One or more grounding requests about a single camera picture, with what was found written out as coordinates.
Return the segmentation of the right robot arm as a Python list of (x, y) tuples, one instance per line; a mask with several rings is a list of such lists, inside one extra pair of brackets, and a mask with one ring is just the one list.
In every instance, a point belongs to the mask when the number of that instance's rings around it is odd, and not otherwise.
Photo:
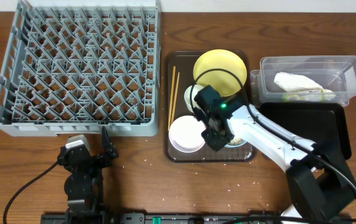
[(356, 181), (338, 149), (323, 149), (274, 123), (248, 101), (223, 98), (210, 85), (194, 97), (195, 117), (204, 123), (202, 137), (219, 151), (242, 138), (286, 174), (292, 205), (273, 220), (292, 223), (354, 222), (339, 213), (356, 199)]

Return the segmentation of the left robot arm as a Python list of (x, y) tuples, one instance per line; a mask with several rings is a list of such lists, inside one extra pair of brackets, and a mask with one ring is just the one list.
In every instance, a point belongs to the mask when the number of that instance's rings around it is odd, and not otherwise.
[(57, 164), (71, 173), (64, 184), (71, 222), (101, 218), (103, 223), (109, 213), (103, 203), (102, 169), (111, 167), (119, 154), (105, 127), (101, 130), (101, 146), (104, 152), (91, 155), (87, 138), (80, 134), (68, 138), (60, 148)]

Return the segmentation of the light blue bowl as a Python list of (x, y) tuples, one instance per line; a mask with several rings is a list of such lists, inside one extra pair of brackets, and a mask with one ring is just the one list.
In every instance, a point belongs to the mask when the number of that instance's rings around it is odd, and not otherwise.
[(247, 141), (242, 138), (233, 138), (225, 147), (241, 147), (242, 145), (246, 144)]

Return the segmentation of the green snack wrapper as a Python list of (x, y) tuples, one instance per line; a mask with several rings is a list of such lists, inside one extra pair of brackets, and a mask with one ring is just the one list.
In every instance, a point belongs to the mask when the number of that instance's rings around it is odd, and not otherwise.
[(336, 94), (328, 89), (304, 90), (300, 92), (292, 92), (283, 96), (283, 101), (311, 101), (323, 102), (330, 101), (336, 97)]

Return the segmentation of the pale green cup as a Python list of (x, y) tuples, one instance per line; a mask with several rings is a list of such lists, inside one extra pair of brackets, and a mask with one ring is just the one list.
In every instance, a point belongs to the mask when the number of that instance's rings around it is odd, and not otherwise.
[(185, 93), (184, 93), (184, 101), (186, 103), (187, 109), (193, 113), (191, 104), (193, 104), (194, 108), (200, 109), (200, 106), (196, 103), (194, 100), (194, 97), (197, 95), (197, 93), (202, 90), (204, 87), (202, 85), (194, 85), (194, 86), (189, 86)]

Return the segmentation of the white bowl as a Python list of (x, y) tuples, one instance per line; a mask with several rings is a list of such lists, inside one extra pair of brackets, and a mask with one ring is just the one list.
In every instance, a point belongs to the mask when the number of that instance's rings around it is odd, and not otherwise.
[(205, 144), (201, 135), (203, 131), (205, 131), (203, 122), (198, 121), (194, 116), (181, 116), (171, 124), (169, 140), (178, 151), (193, 153)]

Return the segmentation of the white paper napkin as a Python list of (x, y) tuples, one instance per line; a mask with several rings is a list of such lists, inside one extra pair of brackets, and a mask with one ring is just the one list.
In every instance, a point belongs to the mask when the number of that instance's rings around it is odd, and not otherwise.
[(286, 92), (299, 92), (306, 90), (322, 90), (323, 87), (303, 75), (278, 72), (275, 75), (274, 83)]

